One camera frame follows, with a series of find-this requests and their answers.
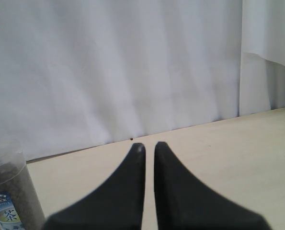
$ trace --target clear plastic jar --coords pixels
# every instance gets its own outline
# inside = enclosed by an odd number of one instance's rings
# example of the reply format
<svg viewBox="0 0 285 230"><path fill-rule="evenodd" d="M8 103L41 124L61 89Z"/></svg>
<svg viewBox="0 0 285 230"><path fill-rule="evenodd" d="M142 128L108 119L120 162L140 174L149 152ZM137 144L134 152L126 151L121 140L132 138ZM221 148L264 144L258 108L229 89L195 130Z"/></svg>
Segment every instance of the clear plastic jar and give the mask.
<svg viewBox="0 0 285 230"><path fill-rule="evenodd" d="M0 230L40 230L44 221L19 142L1 142Z"/></svg>

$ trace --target table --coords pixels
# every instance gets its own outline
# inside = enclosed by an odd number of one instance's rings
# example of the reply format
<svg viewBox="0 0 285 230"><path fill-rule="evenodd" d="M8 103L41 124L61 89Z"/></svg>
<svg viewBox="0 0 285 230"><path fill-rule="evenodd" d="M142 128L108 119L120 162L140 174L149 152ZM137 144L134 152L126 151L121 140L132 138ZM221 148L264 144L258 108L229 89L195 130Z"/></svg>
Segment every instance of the table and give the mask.
<svg viewBox="0 0 285 230"><path fill-rule="evenodd" d="M28 164L45 214L98 187L134 142L147 149L143 230L156 230L153 157L157 141L208 186L285 230L285 108L126 140Z"/></svg>

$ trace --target product label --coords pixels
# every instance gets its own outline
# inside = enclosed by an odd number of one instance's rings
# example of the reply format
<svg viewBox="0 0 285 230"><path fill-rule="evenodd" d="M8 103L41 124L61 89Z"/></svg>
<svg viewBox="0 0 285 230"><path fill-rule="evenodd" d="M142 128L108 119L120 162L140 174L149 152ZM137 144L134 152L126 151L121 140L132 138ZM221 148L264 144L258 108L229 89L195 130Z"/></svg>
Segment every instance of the product label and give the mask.
<svg viewBox="0 0 285 230"><path fill-rule="evenodd" d="M25 230L8 192L0 192L0 230Z"/></svg>

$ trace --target table surface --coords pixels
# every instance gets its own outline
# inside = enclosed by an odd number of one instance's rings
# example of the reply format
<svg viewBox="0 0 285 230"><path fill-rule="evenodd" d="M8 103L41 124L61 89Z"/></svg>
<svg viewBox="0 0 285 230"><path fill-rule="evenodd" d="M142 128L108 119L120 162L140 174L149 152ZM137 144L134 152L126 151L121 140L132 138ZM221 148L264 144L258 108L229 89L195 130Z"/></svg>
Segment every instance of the table surface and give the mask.
<svg viewBox="0 0 285 230"><path fill-rule="evenodd" d="M285 108L126 140L28 164L45 214L98 187L134 142L147 149L143 230L156 230L153 157L166 141L199 179L285 230Z"/></svg>

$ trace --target chinese character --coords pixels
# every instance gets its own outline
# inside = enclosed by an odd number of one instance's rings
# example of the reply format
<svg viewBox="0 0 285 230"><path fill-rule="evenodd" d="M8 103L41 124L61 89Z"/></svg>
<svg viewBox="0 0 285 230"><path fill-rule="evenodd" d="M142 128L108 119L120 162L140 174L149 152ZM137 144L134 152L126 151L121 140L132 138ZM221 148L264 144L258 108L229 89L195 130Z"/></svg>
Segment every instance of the chinese character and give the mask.
<svg viewBox="0 0 285 230"><path fill-rule="evenodd" d="M17 214L12 214L12 212L14 212L14 210L8 210L4 212L6 215L5 217L8 221L13 221L14 219L17 219Z"/></svg>

